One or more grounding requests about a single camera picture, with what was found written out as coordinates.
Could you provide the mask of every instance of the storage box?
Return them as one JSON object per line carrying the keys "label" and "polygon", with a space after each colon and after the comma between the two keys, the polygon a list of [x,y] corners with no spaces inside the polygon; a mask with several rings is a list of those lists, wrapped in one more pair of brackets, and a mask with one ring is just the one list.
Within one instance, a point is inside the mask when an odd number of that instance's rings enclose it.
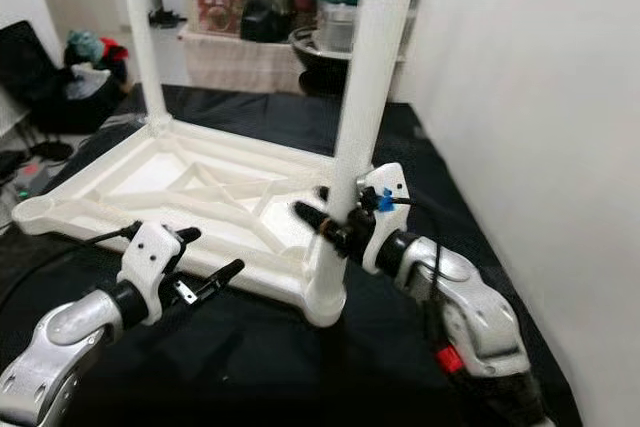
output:
{"label": "storage box", "polygon": [[239,35],[247,0],[193,0],[195,30],[204,34]]}

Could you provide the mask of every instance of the black tablecloth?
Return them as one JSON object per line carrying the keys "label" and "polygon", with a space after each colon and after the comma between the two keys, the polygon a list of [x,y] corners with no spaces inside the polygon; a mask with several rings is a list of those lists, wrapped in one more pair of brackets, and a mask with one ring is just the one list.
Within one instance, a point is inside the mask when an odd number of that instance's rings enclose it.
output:
{"label": "black tablecloth", "polygon": [[[331,155],[340,106],[285,94],[256,95],[166,86],[168,109],[180,120]],[[119,113],[140,111],[140,89]],[[58,185],[139,125],[105,127],[84,145]],[[559,425],[580,425],[571,390],[538,329],[477,228],[446,165],[407,104],[387,106],[374,164],[400,162],[412,196],[428,197],[473,227],[443,219],[443,244],[479,267],[520,318],[533,370]],[[413,231],[431,224],[413,209]],[[22,269],[71,243],[57,235],[29,237],[12,228],[0,238],[2,286]],[[119,255],[91,248],[30,279],[0,315],[0,368],[29,341],[36,321],[119,270]],[[416,306],[383,277],[355,265],[346,275],[347,304],[329,329],[308,325],[295,309],[228,289],[190,314],[168,313],[105,351],[83,378],[67,425],[217,422],[273,424],[461,425],[460,402],[433,361]],[[480,414],[471,411],[478,423]],[[499,425],[485,419],[486,425]]]}

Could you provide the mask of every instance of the white plastic rod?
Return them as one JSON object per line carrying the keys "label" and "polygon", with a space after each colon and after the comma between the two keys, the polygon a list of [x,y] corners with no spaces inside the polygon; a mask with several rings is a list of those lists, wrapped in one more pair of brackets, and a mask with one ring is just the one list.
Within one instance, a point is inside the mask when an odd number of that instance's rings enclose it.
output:
{"label": "white plastic rod", "polygon": [[[373,149],[402,40],[411,0],[358,0],[355,43],[349,66],[327,212],[339,222],[356,205],[356,180],[371,170]],[[346,261],[323,241],[315,276],[306,293],[308,316],[331,325],[346,300]]]}
{"label": "white plastic rod", "polygon": [[154,135],[159,135],[171,120],[162,96],[162,87],[156,68],[156,56],[151,42],[151,29],[144,0],[127,0],[127,11],[133,32],[136,60],[140,69],[142,92],[147,105],[147,122]]}

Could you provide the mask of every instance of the black cloth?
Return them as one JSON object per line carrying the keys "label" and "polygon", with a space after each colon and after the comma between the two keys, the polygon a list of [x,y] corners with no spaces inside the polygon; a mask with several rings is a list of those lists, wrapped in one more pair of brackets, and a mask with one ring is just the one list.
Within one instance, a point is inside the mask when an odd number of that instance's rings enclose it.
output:
{"label": "black cloth", "polygon": [[[340,106],[285,94],[257,95],[164,87],[180,120],[330,155]],[[134,90],[118,113],[140,110]],[[61,183],[136,130],[103,128],[55,179]],[[468,257],[520,319],[533,371],[558,425],[581,425],[569,385],[534,322],[476,226],[434,146],[407,104],[387,106],[374,164],[400,162],[410,192],[429,197],[473,227],[443,224],[443,244]],[[432,233],[412,209],[411,230]],[[0,280],[71,241],[28,237],[13,228],[0,239]],[[91,248],[44,269],[0,315],[0,368],[27,346],[36,321],[88,288],[112,281],[120,256]],[[462,425],[458,401],[422,334],[414,302],[384,277],[356,265],[346,274],[347,303],[339,323],[316,329],[294,308],[228,289],[195,312],[167,313],[107,349],[84,377],[67,425],[217,422],[313,425]],[[500,425],[479,417],[477,425]]]}
{"label": "black cloth", "polygon": [[86,99],[68,99],[69,69],[58,69],[26,20],[0,29],[0,85],[30,110],[42,132],[95,132],[111,115],[123,94],[111,77]]}

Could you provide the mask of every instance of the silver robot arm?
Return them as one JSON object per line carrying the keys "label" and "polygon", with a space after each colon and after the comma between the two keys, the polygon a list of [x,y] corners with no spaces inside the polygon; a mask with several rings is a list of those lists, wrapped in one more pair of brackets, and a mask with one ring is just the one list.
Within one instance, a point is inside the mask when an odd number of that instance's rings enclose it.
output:
{"label": "silver robot arm", "polygon": [[177,298],[189,306],[224,288],[244,267],[235,260],[193,292],[175,271],[195,228],[139,226],[122,257],[117,283],[62,305],[37,324],[29,347],[0,376],[0,427],[58,425],[84,373],[102,350],[139,324],[157,322]]}
{"label": "silver robot arm", "polygon": [[294,210],[341,255],[371,274],[392,277],[424,306],[431,314],[425,326],[431,350],[457,389],[485,401],[512,425],[553,425],[509,302],[482,281],[468,259],[407,232],[411,202],[400,164],[363,176],[357,191],[359,204],[344,225],[301,202]]}

